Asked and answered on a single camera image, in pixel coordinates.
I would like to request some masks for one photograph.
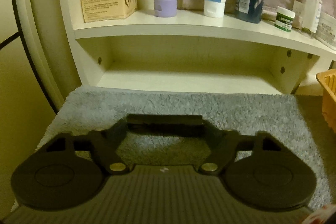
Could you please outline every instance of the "white shelf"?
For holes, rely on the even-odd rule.
[[[152,11],[137,11],[127,19],[78,23],[75,38],[119,35],[190,35],[257,42],[291,48],[317,56],[336,59],[336,51],[296,30],[288,33],[272,22],[253,24],[225,15],[223,19],[206,17],[202,12],[179,10],[176,17],[159,18]]]
[[[164,92],[258,93],[282,94],[268,70],[225,69],[207,73],[206,70],[172,68],[146,70],[136,65],[114,64],[104,73],[97,86],[105,88]]]

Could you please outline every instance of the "beige wall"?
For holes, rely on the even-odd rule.
[[[0,0],[0,43],[17,32],[12,0]]]
[[[0,219],[14,203],[11,174],[33,153],[55,117],[20,38],[0,50]]]
[[[59,0],[31,0],[48,65],[64,98],[81,85],[65,32]]]

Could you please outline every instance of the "orange basket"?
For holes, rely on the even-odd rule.
[[[316,79],[323,87],[322,115],[336,133],[336,69],[320,72]]]

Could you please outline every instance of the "clear spray bottle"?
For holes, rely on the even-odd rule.
[[[302,31],[315,36],[320,20],[322,0],[306,0],[302,14]]]

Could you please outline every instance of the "metal rivet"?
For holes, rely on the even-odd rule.
[[[206,164],[202,164],[202,169],[204,171],[213,172],[218,169],[218,166],[212,162],[207,162]]]
[[[121,162],[117,162],[117,163],[111,164],[110,169],[115,172],[120,172],[126,169],[126,165]]]

